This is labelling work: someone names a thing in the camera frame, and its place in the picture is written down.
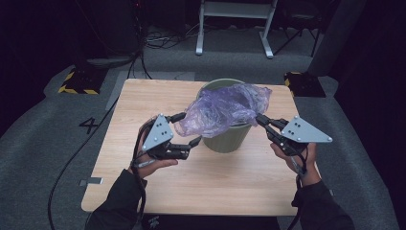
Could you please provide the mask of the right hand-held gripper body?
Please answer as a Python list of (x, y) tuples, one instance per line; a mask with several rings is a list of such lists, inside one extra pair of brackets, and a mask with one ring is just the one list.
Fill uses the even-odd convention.
[(279, 119), (275, 127), (280, 130), (275, 143), (287, 156), (301, 154), (309, 143), (331, 143), (332, 138), (300, 116), (290, 121)]

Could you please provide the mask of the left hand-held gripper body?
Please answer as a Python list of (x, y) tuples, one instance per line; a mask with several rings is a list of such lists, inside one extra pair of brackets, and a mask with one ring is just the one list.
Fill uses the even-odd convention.
[(142, 150), (150, 158), (157, 160), (181, 159), (186, 160), (191, 150), (190, 145), (173, 144), (174, 133), (170, 127), (169, 118), (159, 114), (153, 121), (149, 134), (142, 145)]

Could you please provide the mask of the green plastic bin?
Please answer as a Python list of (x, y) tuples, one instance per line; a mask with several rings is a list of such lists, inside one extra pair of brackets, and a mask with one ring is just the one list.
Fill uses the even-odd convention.
[[(241, 80), (234, 79), (218, 79), (212, 80), (206, 83), (198, 92), (197, 96), (203, 89), (216, 90), (222, 87), (232, 86), (234, 84), (241, 84)], [(237, 150), (243, 140), (245, 139), (247, 133), (249, 132), (251, 126), (249, 124), (244, 124), (240, 126), (231, 126), (227, 131), (213, 137), (206, 138), (203, 137), (203, 143), (215, 152), (229, 153)]]

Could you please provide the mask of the purple plastic bag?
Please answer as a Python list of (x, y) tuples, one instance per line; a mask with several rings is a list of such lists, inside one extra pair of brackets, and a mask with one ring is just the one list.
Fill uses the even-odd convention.
[(212, 138), (230, 127), (256, 126), (256, 117), (269, 106), (272, 90), (250, 83), (238, 83), (216, 90), (202, 89), (186, 109), (186, 117), (174, 125), (183, 136)]

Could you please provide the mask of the person's left hand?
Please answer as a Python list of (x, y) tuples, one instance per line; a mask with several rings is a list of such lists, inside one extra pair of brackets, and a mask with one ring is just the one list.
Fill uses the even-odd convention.
[(149, 134), (149, 124), (150, 121), (147, 121), (139, 128), (133, 151), (133, 158), (127, 169), (130, 173), (138, 175), (140, 178), (145, 178), (156, 172), (158, 169), (178, 164), (176, 159), (155, 160), (143, 152), (142, 145), (144, 144), (146, 136)]

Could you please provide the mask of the person's right hand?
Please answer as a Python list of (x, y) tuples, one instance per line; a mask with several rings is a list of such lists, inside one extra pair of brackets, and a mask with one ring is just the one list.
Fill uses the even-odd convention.
[(299, 176), (303, 187), (316, 184), (321, 181), (321, 176), (316, 167), (317, 154), (315, 143), (308, 144), (307, 148), (302, 152), (302, 157), (304, 158), (305, 162), (302, 161), (300, 156), (286, 156), (275, 143), (271, 143), (270, 147), (280, 159), (285, 161), (288, 168), (294, 173), (296, 173), (299, 168), (306, 168), (306, 173)]

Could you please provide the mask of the black yellow striped base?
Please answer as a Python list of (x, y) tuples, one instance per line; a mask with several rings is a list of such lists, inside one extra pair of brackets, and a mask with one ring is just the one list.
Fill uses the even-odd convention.
[(283, 79), (293, 97), (324, 98), (326, 96), (318, 78), (308, 73), (287, 72)]
[(90, 71), (73, 68), (59, 87), (59, 93), (98, 95), (107, 70), (95, 69)]

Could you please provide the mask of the person's black-clothed lap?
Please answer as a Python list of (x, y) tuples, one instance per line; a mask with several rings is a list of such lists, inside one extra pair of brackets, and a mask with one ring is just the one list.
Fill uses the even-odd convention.
[(281, 230), (274, 217), (145, 214), (142, 230)]

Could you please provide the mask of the grey pillar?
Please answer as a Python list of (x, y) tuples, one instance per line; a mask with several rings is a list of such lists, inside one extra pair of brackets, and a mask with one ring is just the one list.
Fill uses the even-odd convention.
[(341, 0), (327, 27), (307, 73), (315, 77), (327, 76), (344, 48), (360, 17), (367, 0)]

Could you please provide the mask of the black chair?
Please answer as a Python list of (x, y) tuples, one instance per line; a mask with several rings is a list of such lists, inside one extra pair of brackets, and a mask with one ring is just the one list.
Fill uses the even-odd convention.
[(322, 24), (322, 12), (309, 0), (282, 0), (279, 8), (278, 26), (282, 28), (287, 40), (281, 45), (275, 54), (280, 52), (296, 36), (308, 30), (314, 38), (314, 44), (310, 56), (315, 54), (319, 41)]

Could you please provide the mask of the dark equipment stand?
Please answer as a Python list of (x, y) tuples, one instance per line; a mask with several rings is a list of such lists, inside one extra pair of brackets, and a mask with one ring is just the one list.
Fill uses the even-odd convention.
[(133, 64), (142, 53), (143, 32), (138, 0), (74, 0), (92, 33), (112, 61), (97, 64), (116, 68)]

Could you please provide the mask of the white metal table frame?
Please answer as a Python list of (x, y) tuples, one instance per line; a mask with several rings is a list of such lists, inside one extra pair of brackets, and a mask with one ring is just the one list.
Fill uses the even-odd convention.
[(199, 9), (199, 29), (196, 40), (195, 53), (198, 56), (203, 54), (204, 44), (204, 21), (206, 17), (233, 17), (265, 19), (264, 30), (259, 32), (259, 38), (267, 58), (272, 58), (274, 52), (268, 41), (271, 23), (279, 0), (271, 0), (266, 4), (235, 3), (235, 2), (214, 2), (201, 0)]

